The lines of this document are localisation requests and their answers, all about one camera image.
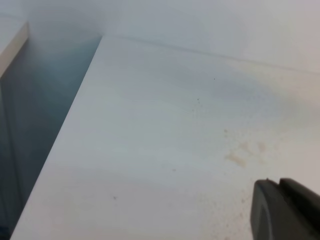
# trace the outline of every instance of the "black object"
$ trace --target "black object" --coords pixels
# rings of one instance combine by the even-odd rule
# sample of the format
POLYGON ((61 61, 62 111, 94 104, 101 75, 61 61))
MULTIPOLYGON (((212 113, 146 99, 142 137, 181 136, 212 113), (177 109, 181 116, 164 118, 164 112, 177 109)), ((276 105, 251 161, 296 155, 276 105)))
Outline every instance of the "black object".
POLYGON ((258 180, 251 229, 254 240, 320 240, 320 196, 289 178, 258 180))

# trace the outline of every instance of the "white laminate board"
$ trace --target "white laminate board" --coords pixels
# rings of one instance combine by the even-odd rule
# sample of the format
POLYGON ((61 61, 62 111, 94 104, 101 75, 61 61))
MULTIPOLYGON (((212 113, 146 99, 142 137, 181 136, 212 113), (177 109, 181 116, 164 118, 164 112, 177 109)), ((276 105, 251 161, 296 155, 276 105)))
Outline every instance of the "white laminate board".
POLYGON ((253 184, 320 193, 320 76, 104 37, 12 240, 247 240, 253 184))
POLYGON ((28 38, 26 21, 0 15, 0 77, 28 38))

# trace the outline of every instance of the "white wall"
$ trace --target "white wall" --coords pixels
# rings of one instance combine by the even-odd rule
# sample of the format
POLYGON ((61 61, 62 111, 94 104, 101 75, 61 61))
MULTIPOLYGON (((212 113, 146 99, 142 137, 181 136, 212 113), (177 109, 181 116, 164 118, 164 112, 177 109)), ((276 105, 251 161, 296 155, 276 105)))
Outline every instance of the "white wall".
POLYGON ((20 1, 39 38, 58 29, 47 26, 68 23, 93 32, 320 72, 316 0, 20 1))

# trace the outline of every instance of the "stain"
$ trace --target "stain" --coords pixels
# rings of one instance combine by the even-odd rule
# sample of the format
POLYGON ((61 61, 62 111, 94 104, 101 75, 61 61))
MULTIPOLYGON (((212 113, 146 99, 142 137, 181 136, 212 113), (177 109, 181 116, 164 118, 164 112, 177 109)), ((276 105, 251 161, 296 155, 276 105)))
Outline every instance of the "stain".
POLYGON ((245 151, 246 153, 253 155, 254 153, 250 150, 249 148, 249 143, 247 141, 245 142, 241 142, 239 144, 239 148, 242 149, 243 151, 245 151))
POLYGON ((241 157, 235 155, 233 152, 229 153, 228 155, 226 155, 224 157, 226 160, 229 160, 231 162, 236 163, 238 166, 244 168, 246 167, 246 161, 244 159, 242 159, 241 157))
POLYGON ((267 149, 265 143, 262 141, 259 141, 258 142, 258 149, 259 149, 260 153, 264 153, 267 149))

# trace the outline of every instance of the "white shelf surface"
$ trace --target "white shelf surface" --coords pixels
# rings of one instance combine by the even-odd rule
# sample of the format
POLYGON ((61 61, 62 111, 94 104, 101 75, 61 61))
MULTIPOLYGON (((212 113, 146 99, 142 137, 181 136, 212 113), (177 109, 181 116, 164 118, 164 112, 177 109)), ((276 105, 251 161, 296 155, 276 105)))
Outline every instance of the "white shelf surface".
POLYGON ((246 240, 257 179, 320 193, 320 76, 104 37, 12 240, 246 240))
POLYGON ((26 21, 0 15, 0 77, 28 39, 26 21))

